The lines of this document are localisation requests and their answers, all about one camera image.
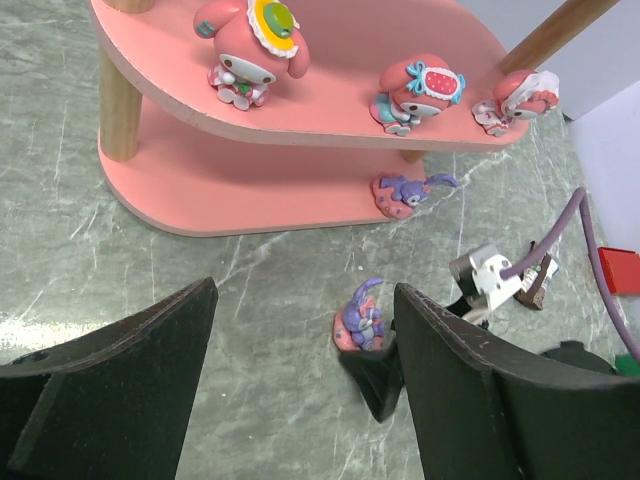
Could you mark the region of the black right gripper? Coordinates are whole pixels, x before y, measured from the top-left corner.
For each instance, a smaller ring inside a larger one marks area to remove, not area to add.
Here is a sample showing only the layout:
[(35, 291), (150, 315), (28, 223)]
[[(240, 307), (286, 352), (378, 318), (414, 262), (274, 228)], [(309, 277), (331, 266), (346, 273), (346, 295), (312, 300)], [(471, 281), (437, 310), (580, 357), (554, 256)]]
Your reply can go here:
[[(473, 308), (463, 296), (446, 306), (446, 309), (450, 313), (468, 321), (476, 317)], [(617, 370), (610, 363), (587, 351), (584, 344), (577, 340), (561, 341), (557, 347), (543, 351), (539, 353), (539, 356), (593, 372), (617, 373)]]

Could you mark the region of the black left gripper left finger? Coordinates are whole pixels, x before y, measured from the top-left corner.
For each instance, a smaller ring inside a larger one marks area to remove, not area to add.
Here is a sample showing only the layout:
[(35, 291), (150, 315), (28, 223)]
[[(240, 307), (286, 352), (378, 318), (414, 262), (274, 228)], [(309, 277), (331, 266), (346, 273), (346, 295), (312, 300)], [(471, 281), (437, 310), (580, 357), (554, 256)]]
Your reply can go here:
[(3, 365), (2, 478), (174, 478), (217, 300), (204, 278)]

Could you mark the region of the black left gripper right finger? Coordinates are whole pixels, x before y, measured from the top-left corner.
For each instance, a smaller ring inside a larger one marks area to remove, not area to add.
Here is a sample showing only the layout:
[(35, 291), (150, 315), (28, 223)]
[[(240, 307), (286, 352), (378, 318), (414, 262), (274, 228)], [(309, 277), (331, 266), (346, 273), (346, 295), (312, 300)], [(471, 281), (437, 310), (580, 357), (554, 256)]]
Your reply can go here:
[(396, 341), (428, 479), (635, 479), (639, 381), (521, 349), (412, 286)]

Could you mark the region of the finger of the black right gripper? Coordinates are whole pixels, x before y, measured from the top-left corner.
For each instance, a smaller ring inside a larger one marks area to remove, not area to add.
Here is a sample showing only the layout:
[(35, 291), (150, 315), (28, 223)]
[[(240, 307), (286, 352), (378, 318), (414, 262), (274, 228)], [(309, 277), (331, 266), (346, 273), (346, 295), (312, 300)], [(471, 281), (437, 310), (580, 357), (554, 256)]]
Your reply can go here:
[(395, 411), (404, 387), (396, 339), (376, 351), (349, 351), (338, 355), (340, 364), (355, 381), (373, 418), (386, 421)]

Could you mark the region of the purple bunny toy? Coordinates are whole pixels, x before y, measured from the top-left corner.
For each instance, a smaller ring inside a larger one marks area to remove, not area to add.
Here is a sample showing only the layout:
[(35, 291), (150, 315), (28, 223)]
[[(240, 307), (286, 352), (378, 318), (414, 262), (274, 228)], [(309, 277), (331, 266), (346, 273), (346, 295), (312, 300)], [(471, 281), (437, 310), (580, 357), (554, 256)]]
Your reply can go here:
[(457, 188), (459, 182), (448, 174), (435, 174), (425, 180), (411, 180), (404, 175), (380, 174), (371, 184), (374, 203), (381, 213), (398, 220), (409, 218), (426, 201), (433, 187)]

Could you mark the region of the pink white frilly toy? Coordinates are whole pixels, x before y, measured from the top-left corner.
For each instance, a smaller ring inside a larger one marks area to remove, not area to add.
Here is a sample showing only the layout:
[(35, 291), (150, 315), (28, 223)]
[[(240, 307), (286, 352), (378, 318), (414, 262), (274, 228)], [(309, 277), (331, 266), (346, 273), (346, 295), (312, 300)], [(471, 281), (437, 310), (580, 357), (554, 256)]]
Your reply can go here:
[(487, 135), (501, 137), (519, 120), (545, 115), (559, 103), (559, 77), (550, 71), (518, 70), (505, 76), (492, 97), (472, 107), (472, 115)]

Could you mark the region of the pink cloud toy blue bows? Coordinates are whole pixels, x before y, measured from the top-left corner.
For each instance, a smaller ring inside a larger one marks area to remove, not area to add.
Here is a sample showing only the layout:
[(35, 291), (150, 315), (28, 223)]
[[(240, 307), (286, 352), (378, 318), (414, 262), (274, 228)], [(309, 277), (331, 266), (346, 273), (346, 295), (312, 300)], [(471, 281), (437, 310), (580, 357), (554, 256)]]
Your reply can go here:
[(418, 54), (388, 67), (379, 87), (369, 104), (371, 117), (385, 133), (406, 137), (423, 119), (459, 104), (466, 79), (439, 56)]

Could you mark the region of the pink cup toy yellow top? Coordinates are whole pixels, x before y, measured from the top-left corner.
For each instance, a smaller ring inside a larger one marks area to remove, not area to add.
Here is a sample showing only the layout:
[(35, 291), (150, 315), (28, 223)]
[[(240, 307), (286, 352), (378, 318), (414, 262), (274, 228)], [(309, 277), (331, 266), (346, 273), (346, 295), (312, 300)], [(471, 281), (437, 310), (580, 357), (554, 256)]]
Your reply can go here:
[(300, 25), (280, 1), (210, 1), (195, 13), (193, 28), (214, 42), (209, 85), (238, 110), (262, 106), (271, 85), (302, 78), (311, 63)]

